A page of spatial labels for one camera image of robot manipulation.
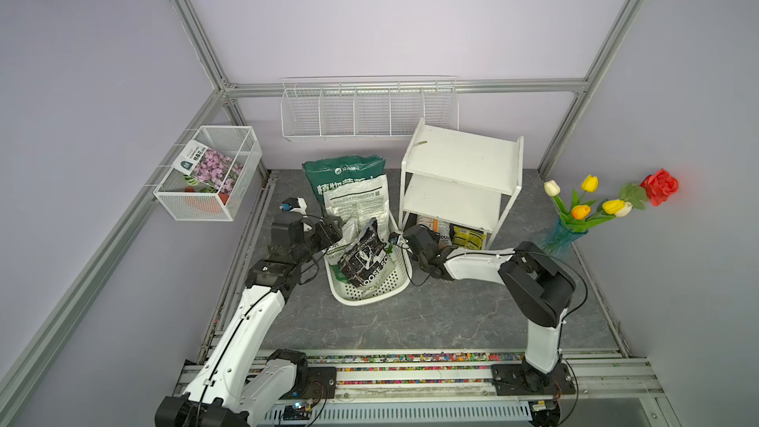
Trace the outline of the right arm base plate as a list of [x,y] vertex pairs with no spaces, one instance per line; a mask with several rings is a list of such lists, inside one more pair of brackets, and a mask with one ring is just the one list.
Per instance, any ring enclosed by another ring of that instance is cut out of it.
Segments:
[[529,364],[496,364],[491,366],[492,385],[500,397],[563,397],[575,395],[573,374],[565,363],[557,363],[545,374]]

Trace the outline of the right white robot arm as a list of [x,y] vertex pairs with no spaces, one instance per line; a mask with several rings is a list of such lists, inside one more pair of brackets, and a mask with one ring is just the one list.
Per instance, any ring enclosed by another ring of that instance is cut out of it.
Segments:
[[531,241],[504,250],[444,246],[440,236],[415,225],[392,242],[409,251],[420,269],[446,281],[475,280],[504,286],[528,320],[525,376],[549,377],[561,357],[561,330],[576,284],[551,255]]

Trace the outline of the large dark green soil bag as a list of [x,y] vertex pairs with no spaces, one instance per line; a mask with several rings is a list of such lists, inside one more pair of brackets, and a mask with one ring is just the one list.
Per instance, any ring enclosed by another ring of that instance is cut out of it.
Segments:
[[323,206],[327,192],[383,175],[385,162],[387,160],[379,155],[346,155],[304,162],[302,170],[318,203]]

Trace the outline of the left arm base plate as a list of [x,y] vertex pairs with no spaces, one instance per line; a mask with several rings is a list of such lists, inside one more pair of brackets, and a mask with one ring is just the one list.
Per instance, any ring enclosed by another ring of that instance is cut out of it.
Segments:
[[336,387],[336,368],[309,367],[305,371],[298,371],[295,385],[283,393],[280,399],[334,399]]

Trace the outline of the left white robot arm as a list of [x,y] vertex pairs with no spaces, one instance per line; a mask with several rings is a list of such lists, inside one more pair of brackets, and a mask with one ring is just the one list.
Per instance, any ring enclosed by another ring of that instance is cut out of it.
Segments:
[[247,378],[266,334],[302,278],[302,266],[342,237],[339,217],[282,213],[271,227],[267,255],[248,270],[230,326],[181,395],[166,397],[156,426],[256,426],[288,393],[310,385],[306,355],[273,353],[261,373]]

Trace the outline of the white fertilizer bag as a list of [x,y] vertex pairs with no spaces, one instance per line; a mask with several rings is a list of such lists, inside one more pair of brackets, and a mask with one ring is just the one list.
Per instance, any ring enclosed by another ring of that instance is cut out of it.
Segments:
[[345,223],[355,221],[362,231],[372,219],[378,224],[381,240],[388,241],[391,233],[391,206],[387,176],[357,181],[329,190],[324,194],[326,211],[341,217]]

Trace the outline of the green and white soil bag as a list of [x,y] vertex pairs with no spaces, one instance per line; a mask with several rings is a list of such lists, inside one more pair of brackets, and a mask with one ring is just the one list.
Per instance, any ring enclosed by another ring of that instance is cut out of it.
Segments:
[[387,241],[381,240],[375,219],[347,246],[334,267],[350,300],[376,297],[392,270],[393,251]]

